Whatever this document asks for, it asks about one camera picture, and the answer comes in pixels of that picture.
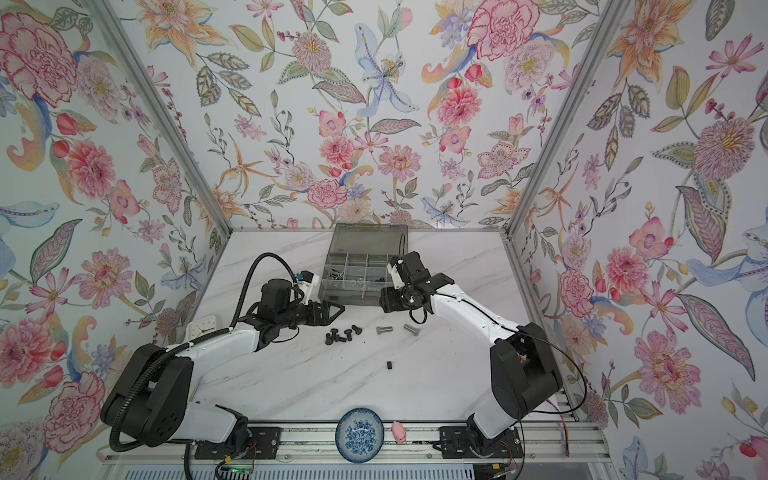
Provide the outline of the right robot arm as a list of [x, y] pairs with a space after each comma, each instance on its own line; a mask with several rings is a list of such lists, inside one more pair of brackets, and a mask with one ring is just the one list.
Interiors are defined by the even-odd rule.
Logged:
[[387, 271], [393, 284], [381, 290], [384, 312], [435, 315], [488, 351], [490, 394], [467, 419], [467, 440], [489, 445], [561, 390], [554, 348], [541, 327], [494, 313], [448, 275], [430, 273], [415, 251], [390, 259]]

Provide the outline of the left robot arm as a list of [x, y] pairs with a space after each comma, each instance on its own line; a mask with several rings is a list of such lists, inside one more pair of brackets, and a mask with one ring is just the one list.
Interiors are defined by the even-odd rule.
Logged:
[[331, 325], [344, 306], [314, 301], [312, 291], [305, 281], [272, 279], [258, 302], [236, 313], [233, 325], [175, 346], [138, 348], [101, 409], [111, 450], [209, 443], [227, 453], [246, 451], [252, 444], [248, 418], [229, 407], [202, 405], [192, 390], [211, 371], [266, 348], [284, 329]]

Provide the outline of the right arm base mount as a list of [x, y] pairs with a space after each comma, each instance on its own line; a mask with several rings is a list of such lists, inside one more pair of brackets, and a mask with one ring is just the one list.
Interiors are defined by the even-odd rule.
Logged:
[[518, 429], [507, 428], [492, 438], [486, 438], [473, 424], [442, 426], [438, 429], [438, 446], [444, 459], [476, 462], [522, 459], [523, 441]]

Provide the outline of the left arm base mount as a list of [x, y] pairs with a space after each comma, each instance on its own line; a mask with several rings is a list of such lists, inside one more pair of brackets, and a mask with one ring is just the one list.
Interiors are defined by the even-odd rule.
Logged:
[[223, 443], [202, 441], [198, 444], [195, 460], [275, 460], [280, 446], [282, 429], [276, 426], [239, 425]]

